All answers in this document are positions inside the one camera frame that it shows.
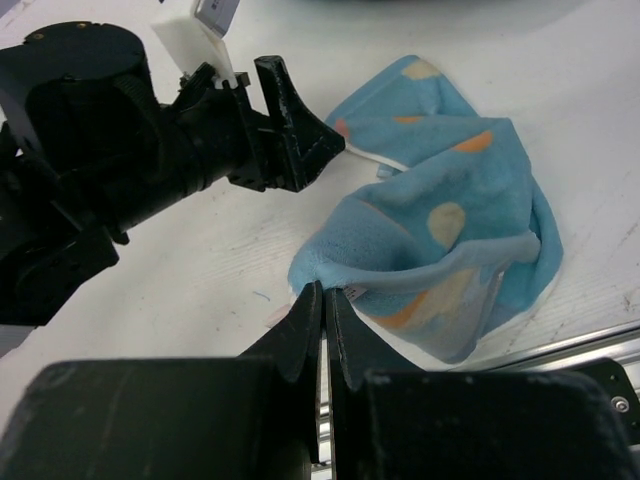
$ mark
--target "towel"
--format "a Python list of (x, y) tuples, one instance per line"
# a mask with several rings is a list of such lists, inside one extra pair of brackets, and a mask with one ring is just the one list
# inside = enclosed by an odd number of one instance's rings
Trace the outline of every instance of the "towel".
[(447, 363), (527, 315), (563, 249), (513, 124), (484, 118), (434, 66), (404, 57), (327, 123), (384, 181), (345, 197), (295, 255), (295, 294), (320, 280)]

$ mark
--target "orange dot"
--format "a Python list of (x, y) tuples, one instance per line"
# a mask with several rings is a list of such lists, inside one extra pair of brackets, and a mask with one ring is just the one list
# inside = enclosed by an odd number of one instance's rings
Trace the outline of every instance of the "orange dot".
[(482, 132), (480, 135), (476, 135), (469, 140), (465, 140), (464, 142), (459, 143), (458, 145), (453, 147), (453, 149), (456, 152), (478, 153), (489, 148), (489, 145), (491, 145), (492, 143), (493, 133), (487, 130), (486, 132)]
[(416, 123), (422, 120), (424, 117), (393, 117), (393, 119), (398, 123)]
[(422, 292), (418, 294), (413, 302), (404, 307), (395, 315), (389, 317), (371, 317), (379, 325), (387, 328), (401, 328), (404, 327), (411, 319), (411, 316), (415, 313), (418, 307), (422, 304), (429, 292)]
[(351, 134), (351, 132), (349, 132), (347, 122), (344, 121), (344, 118), (339, 118), (338, 120), (336, 120), (336, 124), (333, 128), (344, 138), (349, 138), (349, 135)]

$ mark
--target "blue towel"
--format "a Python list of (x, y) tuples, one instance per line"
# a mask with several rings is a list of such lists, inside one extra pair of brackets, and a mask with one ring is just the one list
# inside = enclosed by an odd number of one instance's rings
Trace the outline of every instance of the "blue towel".
[(562, 244), (509, 119), (479, 117), (435, 67), (408, 56), (327, 123), (354, 153), (386, 164), (387, 179), (344, 198), (300, 249), (294, 293), (315, 280), (343, 287), (361, 314), (456, 363), (550, 290)]

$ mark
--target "white table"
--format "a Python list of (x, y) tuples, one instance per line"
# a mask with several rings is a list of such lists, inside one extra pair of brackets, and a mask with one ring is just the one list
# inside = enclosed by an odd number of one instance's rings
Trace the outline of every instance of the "white table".
[[(157, 8), (154, 0), (23, 0), (0, 20), (0, 47), (51, 23), (121, 25), (144, 41), (158, 97), (169, 102), (179, 72), (148, 26)], [(235, 69), (254, 82), (253, 58), (282, 55), (320, 117), (415, 53), (481, 114), (514, 120), (555, 210), (566, 260), (538, 314), (491, 334), (472, 360), (640, 318), (638, 0), (242, 0), (227, 43)], [(258, 88), (252, 100), (264, 105)], [(343, 154), (295, 197), (220, 181), (133, 230), (115, 268), (0, 360), (0, 428), (51, 362), (242, 351), (288, 302), (293, 254), (339, 197), (374, 175), (374, 165)]]

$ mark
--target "blue mark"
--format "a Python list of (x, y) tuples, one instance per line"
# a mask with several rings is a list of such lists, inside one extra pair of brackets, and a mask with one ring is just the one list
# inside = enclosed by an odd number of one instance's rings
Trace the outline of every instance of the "blue mark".
[(266, 298), (267, 301), (269, 301), (269, 302), (271, 301), (271, 299), (269, 297), (267, 297), (264, 293), (256, 292), (255, 290), (253, 291), (253, 293), (254, 293), (254, 295), (258, 295), (259, 297)]

